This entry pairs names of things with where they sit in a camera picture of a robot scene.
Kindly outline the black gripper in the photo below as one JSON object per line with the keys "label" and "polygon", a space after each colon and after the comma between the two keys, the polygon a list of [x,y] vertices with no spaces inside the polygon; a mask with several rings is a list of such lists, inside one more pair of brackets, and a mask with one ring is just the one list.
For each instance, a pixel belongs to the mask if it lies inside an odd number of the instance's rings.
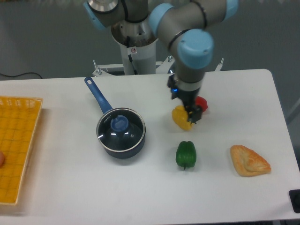
{"label": "black gripper", "polygon": [[203,110],[195,104],[200,87],[193,87],[192,84],[180,83],[175,75],[170,75],[167,86],[171,92],[171,99],[178,98],[187,109],[187,121],[196,124],[202,117]]}

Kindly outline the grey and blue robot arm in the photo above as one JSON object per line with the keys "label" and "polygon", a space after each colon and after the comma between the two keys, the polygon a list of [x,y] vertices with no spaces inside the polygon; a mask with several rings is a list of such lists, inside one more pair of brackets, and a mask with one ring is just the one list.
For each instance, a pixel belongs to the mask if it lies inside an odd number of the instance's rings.
{"label": "grey and blue robot arm", "polygon": [[172,98],[182,101],[191,123],[202,116],[196,97],[214,51],[213,38],[206,28],[232,17],[238,7],[236,0],[191,0],[181,7],[162,3],[153,10],[146,0],[84,2],[94,26],[111,29],[126,75],[155,73],[155,44],[161,41],[166,46],[176,64],[167,85]]}

